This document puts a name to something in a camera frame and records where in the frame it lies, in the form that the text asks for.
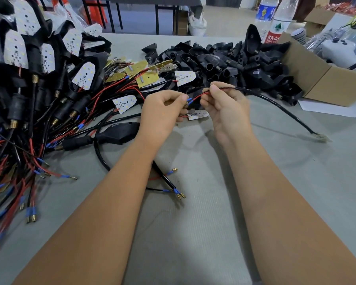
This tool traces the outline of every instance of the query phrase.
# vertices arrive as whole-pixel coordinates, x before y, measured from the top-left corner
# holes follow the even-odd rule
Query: hand
[[[182,122],[179,115],[187,114],[188,96],[184,93],[164,90],[150,94],[142,106],[140,129],[136,139],[141,139],[148,146],[159,150],[169,137],[175,122]]]
[[[227,83],[212,82],[209,95],[202,95],[200,104],[204,107],[214,124],[215,136],[223,146],[240,142],[243,136],[252,133],[249,119],[249,101],[235,89],[222,89],[222,87],[234,88]]]

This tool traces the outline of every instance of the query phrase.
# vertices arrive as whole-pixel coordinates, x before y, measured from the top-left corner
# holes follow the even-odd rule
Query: person's left hand
[[[136,139],[157,150],[169,137],[175,122],[182,122],[179,115],[187,114],[188,96],[181,92],[164,90],[150,94],[142,106],[140,129]]]

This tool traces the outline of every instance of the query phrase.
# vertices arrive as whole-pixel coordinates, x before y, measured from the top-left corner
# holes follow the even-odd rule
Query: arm
[[[249,103],[215,82],[201,104],[228,156],[262,281],[356,284],[356,258],[290,184],[254,136]]]
[[[173,99],[171,105],[164,102]],[[19,284],[121,284],[151,163],[170,135],[187,95],[146,98],[134,142],[92,193],[33,257]]]

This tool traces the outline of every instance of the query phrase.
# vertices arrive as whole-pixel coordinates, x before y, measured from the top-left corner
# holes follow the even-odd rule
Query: water bottle
[[[258,6],[254,24],[260,33],[261,40],[265,38],[266,33],[270,28],[270,23],[273,19],[278,3],[279,0],[261,0],[260,5]]]
[[[278,41],[293,20],[297,6],[298,0],[282,0],[270,24],[264,43],[272,44]]]

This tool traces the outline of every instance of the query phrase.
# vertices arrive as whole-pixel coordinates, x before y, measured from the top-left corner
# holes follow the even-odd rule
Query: bottle label
[[[287,30],[287,27],[289,27],[289,25],[290,25],[290,21],[280,21],[274,19],[270,26],[269,32],[266,35],[264,43],[266,44],[277,43],[281,34]]]
[[[276,6],[264,6],[260,4],[258,6],[256,19],[262,21],[271,21],[273,19],[276,8]]]

